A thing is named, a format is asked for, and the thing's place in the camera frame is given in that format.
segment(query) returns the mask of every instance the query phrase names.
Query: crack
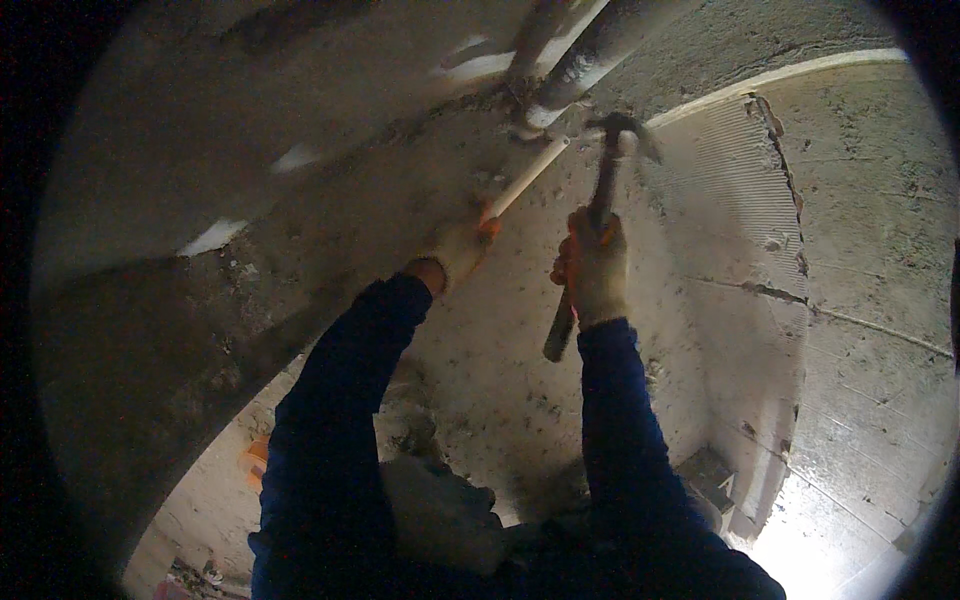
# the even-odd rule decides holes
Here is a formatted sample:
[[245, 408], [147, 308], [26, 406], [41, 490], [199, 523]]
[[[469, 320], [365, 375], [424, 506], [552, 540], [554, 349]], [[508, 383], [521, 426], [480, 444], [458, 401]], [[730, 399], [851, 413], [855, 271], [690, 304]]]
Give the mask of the crack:
[[709, 283], [711, 285], [719, 285], [722, 287], [728, 288], [737, 288], [745, 292], [749, 292], [754, 296], [766, 296], [768, 298], [773, 298], [775, 300], [782, 300], [788, 304], [796, 302], [797, 304], [803, 304], [806, 306], [807, 310], [810, 311], [813, 316], [825, 315], [827, 317], [832, 317], [833, 319], [839, 319], [841, 321], [846, 321], [848, 323], [858, 324], [868, 329], [874, 331], [879, 331], [880, 333], [885, 333], [891, 335], [895, 338], [899, 338], [904, 342], [909, 342], [920, 348], [924, 348], [931, 352], [940, 354], [941, 356], [946, 356], [946, 358], [953, 358], [953, 352], [946, 348], [940, 348], [935, 344], [929, 343], [927, 340], [922, 340], [918, 337], [912, 336], [908, 333], [903, 333], [902, 331], [897, 331], [891, 329], [890, 327], [884, 327], [881, 324], [873, 323], [871, 321], [864, 321], [863, 319], [857, 319], [856, 317], [851, 317], [850, 315], [845, 315], [843, 313], [837, 312], [835, 310], [830, 310], [828, 308], [821, 308], [816, 304], [812, 304], [809, 301], [809, 298], [800, 298], [799, 296], [794, 296], [786, 290], [781, 290], [769, 285], [763, 285], [762, 283], [753, 283], [752, 281], [744, 281], [743, 283], [729, 283], [727, 281], [718, 281], [712, 277], [690, 277], [686, 276], [685, 279], [691, 279], [693, 281], [700, 281], [701, 283]]
[[692, 279], [694, 281], [700, 281], [701, 283], [710, 283], [712, 285], [720, 285], [723, 287], [738, 288], [745, 292], [749, 292], [754, 296], [768, 296], [776, 300], [783, 300], [788, 304], [794, 302], [798, 304], [807, 305], [808, 299], [801, 298], [799, 296], [794, 296], [786, 290], [781, 290], [769, 285], [763, 285], [762, 283], [753, 283], [752, 281], [744, 281], [743, 283], [728, 283], [727, 281], [718, 281], [713, 277], [686, 277], [687, 279]]
[[846, 321], [848, 323], [862, 325], [864, 327], [872, 329], [873, 331], [886, 333], [887, 335], [892, 335], [895, 338], [900, 338], [904, 342], [909, 342], [910, 344], [919, 346], [921, 348], [925, 348], [927, 350], [930, 350], [931, 352], [936, 352], [941, 356], [946, 356], [947, 358], [953, 358], [953, 352], [951, 352], [946, 348], [940, 348], [935, 344], [930, 344], [927, 340], [922, 340], [918, 337], [914, 337], [907, 333], [896, 331], [895, 329], [891, 329], [890, 327], [884, 327], [881, 324], [873, 323], [871, 321], [864, 321], [863, 319], [857, 319], [856, 317], [851, 317], [850, 315], [838, 313], [835, 310], [830, 310], [828, 308], [820, 308], [818, 306], [810, 306], [809, 308], [810, 308], [810, 312], [812, 312], [814, 315], [827, 315], [828, 317], [832, 317], [834, 319], [839, 319], [841, 321]]

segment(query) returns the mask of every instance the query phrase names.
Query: gray pipe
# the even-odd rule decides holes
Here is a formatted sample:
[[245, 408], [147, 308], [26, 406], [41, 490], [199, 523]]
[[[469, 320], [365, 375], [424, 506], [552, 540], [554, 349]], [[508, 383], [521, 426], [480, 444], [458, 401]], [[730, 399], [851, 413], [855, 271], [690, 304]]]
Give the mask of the gray pipe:
[[645, 37], [669, 27], [696, 4], [693, 0], [610, 0], [518, 114], [517, 133], [523, 138], [541, 135]]

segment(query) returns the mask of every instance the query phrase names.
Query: concrete floor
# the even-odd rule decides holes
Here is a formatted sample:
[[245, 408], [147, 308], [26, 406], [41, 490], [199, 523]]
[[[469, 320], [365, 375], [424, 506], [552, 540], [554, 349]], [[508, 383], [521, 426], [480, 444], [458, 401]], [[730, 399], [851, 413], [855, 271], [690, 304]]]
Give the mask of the concrete floor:
[[752, 555], [795, 597], [877, 597], [957, 437], [951, 360], [936, 349], [949, 348], [957, 174], [908, 65], [760, 92], [783, 123], [823, 312], [807, 337], [792, 474]]
[[[935, 480], [956, 437], [949, 359], [927, 346], [948, 346], [947, 259], [958, 182], [942, 161], [946, 140], [908, 65], [847, 67], [759, 86], [757, 93], [783, 124], [783, 155], [804, 199], [813, 310], [797, 428], [783, 453], [790, 474], [759, 539], [732, 543], [769, 569], [791, 597], [872, 597], [901, 563], [894, 542], [929, 503], [937, 489], [931, 473]], [[901, 129], [909, 133], [890, 137]], [[541, 361], [490, 357], [537, 355], [540, 338], [516, 332], [545, 327], [553, 298], [535, 281], [545, 279], [543, 265], [553, 251], [546, 234], [559, 236], [554, 229], [561, 224], [550, 222], [541, 245], [530, 243], [540, 238], [531, 228], [543, 221], [542, 203], [563, 203], [576, 189], [576, 176], [567, 179], [568, 173], [587, 174], [593, 159], [591, 149], [574, 149], [524, 194], [489, 262], [434, 309], [410, 351], [427, 374], [444, 453], [459, 472], [507, 500], [497, 507], [506, 524], [548, 511], [536, 491], [551, 489], [551, 473], [577, 457], [578, 369], [568, 358], [558, 378], [558, 368]], [[557, 177], [565, 183], [559, 199]], [[585, 189], [574, 195], [591, 185], [581, 179]], [[642, 228], [631, 236], [637, 240], [632, 297], [648, 309], [669, 300], [669, 310], [641, 310], [637, 322], [645, 356], [669, 373], [655, 390], [655, 409], [678, 461], [725, 426], [703, 387], [694, 386], [703, 380], [698, 353], [688, 348], [684, 356], [689, 338], [677, 328], [686, 324], [690, 306], [658, 298], [661, 289], [674, 296], [679, 281], [665, 267], [678, 264], [666, 243], [670, 229], [656, 216], [642, 217], [651, 213], [649, 194], [625, 188], [640, 212], [629, 204], [622, 211], [631, 227]], [[526, 258], [530, 253], [536, 257]], [[530, 285], [538, 287], [527, 293]], [[516, 302], [514, 296], [525, 293], [532, 298]], [[495, 335], [485, 335], [489, 331]], [[235, 458], [253, 435], [272, 427], [272, 408], [299, 364], [228, 426], [156, 518], [182, 555], [196, 555], [199, 563], [213, 556], [234, 580], [249, 573], [245, 536], [256, 523], [255, 494]], [[541, 389], [550, 390], [545, 401]], [[483, 435], [488, 427], [497, 435]], [[526, 504], [517, 505], [518, 498]], [[810, 578], [811, 570], [821, 576]]]

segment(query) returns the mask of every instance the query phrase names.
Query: white work glove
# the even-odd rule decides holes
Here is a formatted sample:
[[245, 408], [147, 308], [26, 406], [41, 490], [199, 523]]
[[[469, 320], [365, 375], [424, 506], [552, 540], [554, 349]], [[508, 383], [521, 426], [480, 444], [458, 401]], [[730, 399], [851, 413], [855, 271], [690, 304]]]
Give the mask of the white work glove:
[[447, 223], [427, 237], [417, 258], [431, 258], [440, 264], [444, 270], [441, 292], [445, 294], [477, 268], [499, 231], [499, 220], [488, 220], [485, 214], [459, 223]]
[[570, 232], [560, 245], [550, 280], [570, 290], [580, 330], [621, 317], [630, 317], [627, 305], [627, 240], [620, 218], [611, 215], [607, 230], [598, 234], [589, 224], [587, 208], [566, 220]]

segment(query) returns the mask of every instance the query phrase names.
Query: pipe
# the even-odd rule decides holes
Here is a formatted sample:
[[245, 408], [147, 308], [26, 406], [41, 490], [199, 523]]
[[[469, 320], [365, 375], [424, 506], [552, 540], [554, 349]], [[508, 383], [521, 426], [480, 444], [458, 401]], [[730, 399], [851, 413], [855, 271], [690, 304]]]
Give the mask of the pipe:
[[510, 184], [510, 187], [505, 189], [496, 200], [491, 204], [488, 215], [490, 218], [499, 217], [503, 214], [503, 211], [510, 207], [510, 204], [514, 203], [517, 196], [519, 196], [523, 190], [530, 185], [537, 176], [543, 172], [543, 169], [553, 162], [561, 152], [566, 150], [567, 146], [570, 145], [570, 138], [566, 135], [561, 135], [557, 139], [553, 140], [549, 146], [547, 146], [543, 152], [541, 152], [537, 158], [534, 159], [533, 164], [531, 164], [526, 171], [521, 173]]
[[540, 136], [645, 37], [665, 29], [696, 4], [693, 0], [610, 0], [550, 71], [534, 100], [517, 114], [516, 133], [524, 139]]

